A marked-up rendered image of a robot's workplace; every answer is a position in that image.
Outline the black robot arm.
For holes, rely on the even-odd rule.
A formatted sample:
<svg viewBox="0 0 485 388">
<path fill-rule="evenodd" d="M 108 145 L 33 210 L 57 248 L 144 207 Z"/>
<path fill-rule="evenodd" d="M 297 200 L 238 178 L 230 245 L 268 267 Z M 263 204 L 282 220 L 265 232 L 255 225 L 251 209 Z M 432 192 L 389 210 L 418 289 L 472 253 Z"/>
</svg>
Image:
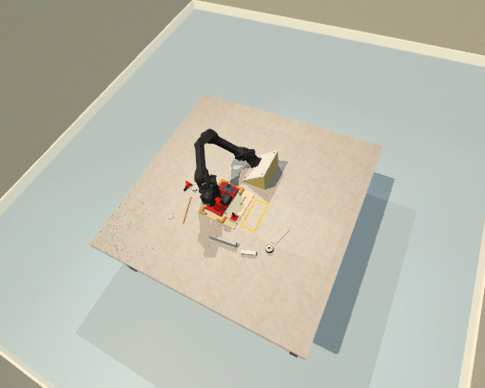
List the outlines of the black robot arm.
<svg viewBox="0 0 485 388">
<path fill-rule="evenodd" d="M 252 167 L 258 166 L 261 159 L 255 153 L 255 149 L 248 149 L 243 146 L 236 146 L 228 142 L 227 140 L 219 137 L 218 133 L 213 129 L 208 129 L 201 134 L 201 137 L 194 144 L 196 154 L 196 170 L 194 174 L 194 181 L 198 188 L 202 190 L 200 196 L 204 205 L 215 205 L 215 191 L 218 189 L 216 181 L 217 175 L 209 176 L 208 170 L 205 166 L 204 145 L 214 144 L 217 145 L 235 155 L 235 159 L 239 161 L 247 161 Z M 205 183 L 205 184 L 204 184 Z M 202 185 L 204 184 L 204 185 Z"/>
</svg>

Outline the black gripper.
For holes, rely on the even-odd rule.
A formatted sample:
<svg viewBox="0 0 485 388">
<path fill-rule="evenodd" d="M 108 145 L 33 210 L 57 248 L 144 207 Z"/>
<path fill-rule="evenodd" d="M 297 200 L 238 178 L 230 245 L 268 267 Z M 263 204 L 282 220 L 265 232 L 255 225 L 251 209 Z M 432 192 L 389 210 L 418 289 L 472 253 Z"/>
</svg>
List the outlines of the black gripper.
<svg viewBox="0 0 485 388">
<path fill-rule="evenodd" d="M 220 204 L 227 206 L 229 204 L 229 202 L 232 200 L 232 197 L 231 197 L 231 195 L 229 195 L 227 193 L 225 193 L 225 194 L 220 193 L 221 190 L 219 188 L 220 188 L 220 186 L 218 185 L 218 189 L 215 191 L 215 194 L 214 194 L 215 199 L 217 197 L 221 198 Z M 199 189 L 199 192 L 202 194 L 202 190 Z"/>
</svg>

